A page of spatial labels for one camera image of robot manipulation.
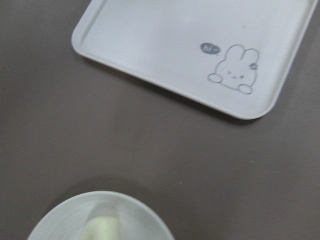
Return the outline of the cream round plate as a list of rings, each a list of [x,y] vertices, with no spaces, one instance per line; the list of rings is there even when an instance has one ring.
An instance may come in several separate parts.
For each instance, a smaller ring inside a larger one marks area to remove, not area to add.
[[[30,240],[80,240],[85,225],[96,217],[115,217],[120,240],[172,240],[164,221],[143,202],[114,191],[92,191],[71,197],[49,211]]]

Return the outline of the cream rabbit print tray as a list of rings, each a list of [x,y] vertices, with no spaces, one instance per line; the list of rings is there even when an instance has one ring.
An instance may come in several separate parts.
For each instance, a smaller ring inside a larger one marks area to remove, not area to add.
[[[83,57],[241,120],[275,105],[315,0],[93,0]]]

